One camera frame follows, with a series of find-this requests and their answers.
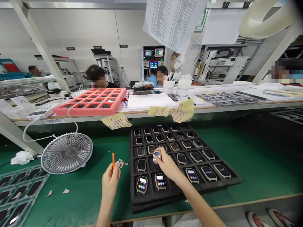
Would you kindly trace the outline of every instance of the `plastic tray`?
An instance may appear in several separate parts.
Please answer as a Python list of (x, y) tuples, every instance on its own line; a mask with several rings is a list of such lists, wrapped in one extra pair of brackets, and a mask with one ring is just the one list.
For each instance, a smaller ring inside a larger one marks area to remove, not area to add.
[(55, 107), (54, 113), (58, 116), (68, 116), (67, 112), (71, 109), (70, 116), (115, 115), (125, 94), (126, 88), (88, 90), (71, 101)]
[(217, 107), (230, 107), (240, 105), (254, 105), (262, 104), (264, 100), (260, 100), (251, 96), (240, 94), (237, 92), (226, 93), (210, 93), (210, 94), (196, 94), (197, 97), (204, 99), (207, 102), (212, 103)]
[[(162, 127), (166, 126), (169, 128), (169, 132), (164, 132), (162, 130)], [(171, 126), (176, 126), (177, 131), (172, 131)], [(156, 165), (153, 163), (152, 160), (152, 154), (148, 153), (148, 146), (149, 145), (154, 145), (156, 148), (159, 147), (161, 143), (166, 144), (167, 147), (167, 154), (170, 154), (173, 157), (173, 160), (179, 167), (179, 169), (185, 174), (185, 169), (186, 168), (193, 168), (196, 171), (196, 174), (199, 177), (199, 184), (194, 183), (193, 186), (195, 189), (201, 193), (206, 192), (206, 191), (213, 191), (218, 188), (222, 188), (228, 185), (233, 185), (233, 184), (238, 184), (242, 181), (242, 178), (234, 171), (234, 169), (226, 163), (224, 160), (221, 159), (221, 157), (211, 148), (208, 147), (208, 145), (198, 136), (195, 130), (193, 130), (192, 127), (190, 127), (187, 124), (174, 124), (174, 125), (162, 125), (162, 126), (155, 126), (155, 127), (147, 127), (150, 131), (151, 134), (146, 135), (144, 134), (144, 129), (146, 128), (140, 128), (140, 129), (133, 129), (130, 133), (129, 139), (130, 139), (130, 173), (131, 173), (131, 200), (132, 200), (132, 205), (133, 205), (133, 212), (138, 212), (139, 210), (143, 211), (142, 207), (154, 207), (155, 203), (156, 204), (162, 204), (159, 203), (159, 201), (167, 201), (167, 203), (175, 202), (180, 199), (182, 199), (183, 192), (181, 189), (173, 182), (171, 181), (168, 177), (165, 177), (166, 181), (166, 190), (160, 190), (155, 186), (155, 180), (154, 176), (156, 173), (161, 173), (161, 169), (159, 165)], [(159, 133), (154, 133), (153, 128), (158, 128)], [(140, 135), (135, 136), (134, 135), (134, 130), (140, 130)], [(194, 138), (188, 138), (186, 135), (187, 131), (192, 131), (195, 135)], [(179, 139), (177, 137), (177, 133), (182, 133), (185, 138), (184, 139)], [(162, 137), (164, 138), (164, 141), (161, 143), (155, 142), (156, 138), (155, 136), (161, 134)], [(169, 141), (166, 137), (167, 134), (172, 134), (174, 136), (174, 140)], [(146, 136), (152, 136), (154, 142), (153, 143), (147, 143), (146, 141)], [(142, 145), (136, 145), (135, 140), (137, 137), (142, 137), (143, 138), (143, 144)], [(193, 140), (200, 140), (202, 144), (204, 145), (203, 148), (197, 148), (193, 144)], [(192, 148), (190, 149), (185, 149), (182, 145), (182, 140), (187, 140)], [(173, 151), (170, 147), (170, 143), (177, 143), (180, 151)], [(137, 149), (138, 147), (144, 147), (145, 149), (145, 155), (144, 156), (138, 156), (137, 155)], [(209, 149), (213, 152), (213, 154), (216, 156), (215, 160), (208, 160), (202, 153), (203, 149)], [(196, 151), (203, 159), (203, 162), (196, 163), (190, 156), (190, 152)], [(179, 164), (177, 161), (177, 154), (182, 153), (186, 157), (186, 165)], [(137, 170), (137, 163), (139, 159), (145, 159), (146, 160), (146, 170), (144, 172), (138, 171)], [(231, 178), (230, 179), (224, 179), (221, 177), (217, 171), (214, 169), (213, 164), (222, 164), (225, 166), (225, 168), (230, 172)], [(214, 173), (217, 175), (218, 181), (208, 181), (204, 174), (201, 171), (202, 166), (208, 166), (210, 167)], [(136, 184), (138, 181), (139, 176), (145, 176), (148, 178), (148, 186), (147, 186), (147, 191), (143, 195), (142, 193), (138, 193), (136, 190)]]

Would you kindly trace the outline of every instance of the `black foam tray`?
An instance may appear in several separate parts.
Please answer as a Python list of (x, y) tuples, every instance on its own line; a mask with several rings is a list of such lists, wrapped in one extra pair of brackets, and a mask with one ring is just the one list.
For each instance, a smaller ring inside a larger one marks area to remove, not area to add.
[[(164, 132), (162, 130), (162, 127), (168, 127), (169, 132)], [(178, 128), (177, 131), (172, 131), (171, 126), (176, 126)], [(144, 129), (148, 128), (151, 131), (151, 135), (153, 137), (154, 142), (153, 143), (147, 143), (146, 141), (146, 134), (144, 134)], [(183, 192), (181, 189), (173, 182), (171, 181), (168, 177), (165, 177), (166, 181), (166, 190), (159, 190), (155, 186), (155, 180), (154, 176), (156, 173), (162, 173), (159, 165), (156, 165), (152, 161), (152, 154), (148, 153), (148, 146), (149, 145), (154, 145), (156, 148), (159, 147), (161, 143), (165, 143), (167, 147), (167, 154), (170, 154), (179, 169), (185, 174), (185, 169), (186, 168), (193, 168), (198, 177), (199, 177), (199, 184), (193, 183), (193, 186), (197, 191), (200, 193), (205, 193), (209, 191), (214, 191), (217, 190), (218, 188), (226, 187), (229, 185), (234, 185), (242, 182), (242, 178), (238, 175), (238, 173), (227, 163), (225, 162), (213, 149), (209, 148), (208, 145), (198, 136), (197, 132), (188, 124), (186, 123), (181, 123), (181, 124), (170, 124), (170, 125), (161, 125), (161, 126), (155, 126), (155, 127), (146, 127), (146, 128), (139, 128), (139, 129), (133, 129), (131, 130), (131, 133), (129, 135), (130, 139), (130, 174), (131, 174), (131, 201), (132, 201), (132, 207), (133, 207), (133, 212), (138, 212), (143, 211), (143, 207), (145, 208), (144, 210), (147, 210), (146, 208), (153, 208), (157, 206), (161, 206), (164, 204), (172, 203), (179, 201), (184, 198)], [(153, 128), (158, 128), (159, 133), (154, 133)], [(135, 136), (134, 131), (135, 130), (140, 130), (140, 135)], [(188, 138), (186, 135), (187, 131), (192, 131), (195, 134), (194, 138)], [(177, 137), (177, 133), (183, 133), (185, 136), (184, 139), (179, 139)], [(159, 143), (156, 140), (156, 135), (161, 134), (162, 137), (164, 138), (164, 141)], [(167, 134), (173, 134), (174, 140), (169, 141), (166, 137)], [(143, 144), (142, 145), (136, 145), (135, 140), (137, 137), (142, 137), (143, 138)], [(202, 142), (204, 145), (203, 148), (197, 148), (193, 144), (193, 140), (198, 139)], [(185, 149), (183, 145), (181, 144), (182, 140), (187, 140), (191, 144), (192, 148), (191, 149)], [(170, 147), (170, 143), (177, 143), (180, 151), (173, 151)], [(144, 156), (138, 156), (137, 155), (137, 149), (138, 147), (144, 147), (145, 149), (145, 155)], [(210, 149), (213, 154), (216, 156), (215, 160), (208, 160), (202, 153), (203, 149)], [(189, 155), (190, 152), (196, 151), (203, 159), (203, 162), (196, 163), (191, 156)], [(177, 154), (182, 153), (186, 156), (186, 165), (179, 164), (177, 161)], [(146, 170), (144, 172), (138, 171), (137, 170), (137, 163), (139, 159), (145, 159), (146, 160)], [(215, 168), (213, 167), (213, 164), (222, 164), (225, 166), (225, 168), (230, 172), (231, 178), (224, 179), (221, 177)], [(218, 181), (211, 181), (209, 182), (204, 174), (201, 171), (202, 166), (208, 166), (210, 167), (213, 172), (217, 175)], [(147, 191), (143, 195), (142, 193), (137, 192), (136, 190), (136, 184), (138, 181), (139, 176), (145, 176), (148, 178), (148, 186), (147, 186)]]

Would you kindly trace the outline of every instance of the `hand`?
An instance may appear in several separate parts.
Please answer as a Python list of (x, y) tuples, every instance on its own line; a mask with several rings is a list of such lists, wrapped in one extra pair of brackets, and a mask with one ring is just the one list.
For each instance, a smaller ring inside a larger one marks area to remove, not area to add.
[(114, 202), (118, 182), (120, 179), (121, 170), (119, 163), (116, 162), (114, 170), (111, 163), (102, 177), (102, 199), (106, 199), (109, 202)]
[(176, 52), (173, 52), (172, 55), (170, 56), (170, 61), (174, 61), (176, 58)]
[(181, 170), (177, 167), (171, 157), (165, 152), (164, 148), (157, 148), (155, 151), (160, 151), (161, 153), (162, 161), (155, 155), (154, 158), (157, 160), (158, 165), (160, 166), (163, 173), (179, 186), (185, 178)]

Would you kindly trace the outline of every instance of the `pen holder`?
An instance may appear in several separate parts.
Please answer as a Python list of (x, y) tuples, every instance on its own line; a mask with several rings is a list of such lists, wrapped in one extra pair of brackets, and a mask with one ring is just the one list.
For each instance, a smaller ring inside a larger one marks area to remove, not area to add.
[(175, 87), (175, 81), (164, 81), (162, 92), (170, 95), (173, 93)]
[(191, 85), (191, 80), (179, 80), (176, 95), (187, 96)]

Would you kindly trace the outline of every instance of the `blue shirt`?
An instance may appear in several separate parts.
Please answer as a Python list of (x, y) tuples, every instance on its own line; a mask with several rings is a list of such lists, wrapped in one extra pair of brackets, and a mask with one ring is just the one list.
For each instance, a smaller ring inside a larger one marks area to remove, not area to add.
[(156, 75), (152, 74), (149, 78), (146, 79), (147, 81), (154, 83), (154, 88), (157, 88), (158, 82)]

